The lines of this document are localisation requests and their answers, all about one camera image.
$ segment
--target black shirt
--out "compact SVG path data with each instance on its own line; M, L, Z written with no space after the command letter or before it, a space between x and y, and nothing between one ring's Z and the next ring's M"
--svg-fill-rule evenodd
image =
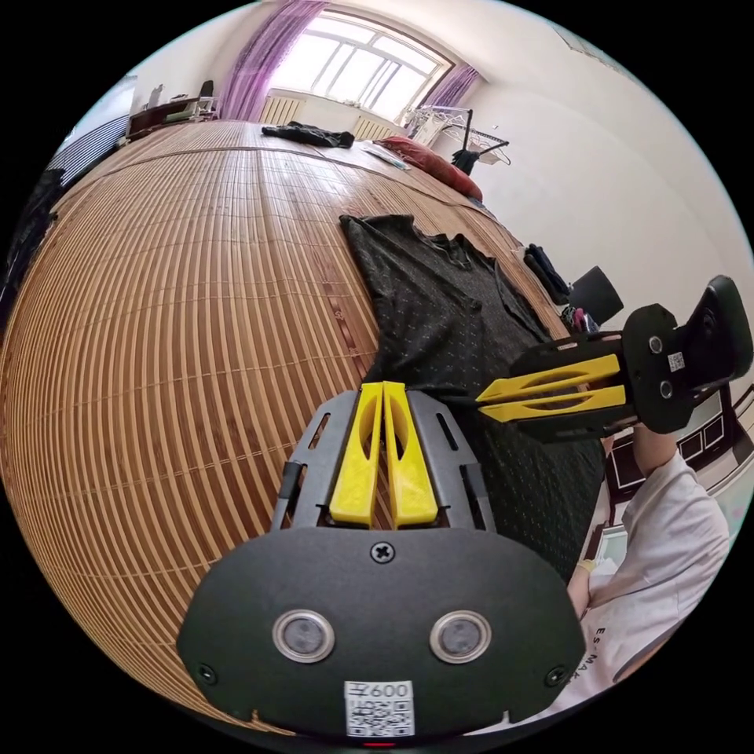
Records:
M551 340L496 261L464 236L425 236L407 215L342 216L372 299L379 348L365 382L403 382L442 399L476 397L530 346ZM482 465L498 533L568 580L605 470L599 441L543 445L513 424L449 403Z

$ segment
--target bamboo mat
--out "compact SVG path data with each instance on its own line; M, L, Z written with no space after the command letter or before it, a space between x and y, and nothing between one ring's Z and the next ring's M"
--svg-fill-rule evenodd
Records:
M59 202L0 357L0 472L46 579L140 683L205 703L174 640L209 565L270 523L317 406L377 347L340 214L413 214L500 260L565 330L519 243L419 170L263 137L172 126ZM379 522L388 525L380 480ZM271 730L255 721L251 727Z

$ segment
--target white shirt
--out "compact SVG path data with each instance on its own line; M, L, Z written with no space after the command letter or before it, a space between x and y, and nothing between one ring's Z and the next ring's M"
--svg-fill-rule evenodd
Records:
M581 619L587 653L568 685L538 715L468 735L533 723L609 689L694 609L728 553L725 516L679 453L650 475L623 523L625 560L611 576L590 576Z

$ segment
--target wristband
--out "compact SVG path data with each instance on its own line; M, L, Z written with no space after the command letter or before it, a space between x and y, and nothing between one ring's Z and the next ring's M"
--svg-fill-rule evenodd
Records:
M581 566L581 568L588 571L589 573L594 571L594 569L597 567L597 564L593 560L580 560L577 565Z

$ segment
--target qr code label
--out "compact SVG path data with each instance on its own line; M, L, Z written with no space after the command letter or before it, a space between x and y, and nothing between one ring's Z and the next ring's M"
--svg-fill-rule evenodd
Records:
M671 353L668 356L668 364L670 365L671 372L677 372L679 369L686 367L686 362L683 360L683 354L680 351L678 353Z
M411 681L346 681L345 697L349 736L399 738L414 735L414 692Z

